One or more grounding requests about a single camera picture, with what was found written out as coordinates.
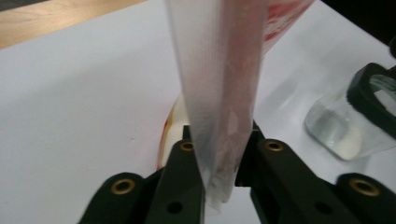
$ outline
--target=white surface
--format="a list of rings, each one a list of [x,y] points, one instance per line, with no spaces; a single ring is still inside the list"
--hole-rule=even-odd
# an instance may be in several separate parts
[[[309,106],[386,46],[316,2],[269,51],[255,117],[315,173],[360,171],[393,190],[396,156],[335,159],[303,128]],[[76,223],[110,176],[155,169],[179,81],[162,1],[147,1],[0,51],[0,223]],[[259,223],[235,189],[206,223]]]

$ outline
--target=wooden floor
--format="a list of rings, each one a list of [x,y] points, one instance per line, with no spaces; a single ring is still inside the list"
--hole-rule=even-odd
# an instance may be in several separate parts
[[[50,0],[0,12],[0,49],[145,0]]]

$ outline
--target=clear plastic container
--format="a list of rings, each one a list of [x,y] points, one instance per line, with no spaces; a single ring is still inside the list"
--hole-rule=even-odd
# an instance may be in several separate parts
[[[315,102],[305,118],[307,131],[344,160],[395,148],[395,78],[368,64],[349,87]]]

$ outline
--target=plastic wrapper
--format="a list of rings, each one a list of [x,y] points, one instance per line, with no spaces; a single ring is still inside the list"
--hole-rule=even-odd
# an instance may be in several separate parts
[[[167,1],[206,204],[217,210],[251,133],[262,55],[311,2]]]

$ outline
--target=black lid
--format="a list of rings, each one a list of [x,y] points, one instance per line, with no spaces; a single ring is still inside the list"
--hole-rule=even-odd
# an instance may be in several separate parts
[[[396,117],[375,97],[380,89],[373,87],[372,77],[387,82],[388,91],[396,94],[396,76],[376,63],[369,63],[352,79],[346,98],[364,117],[396,139]]]

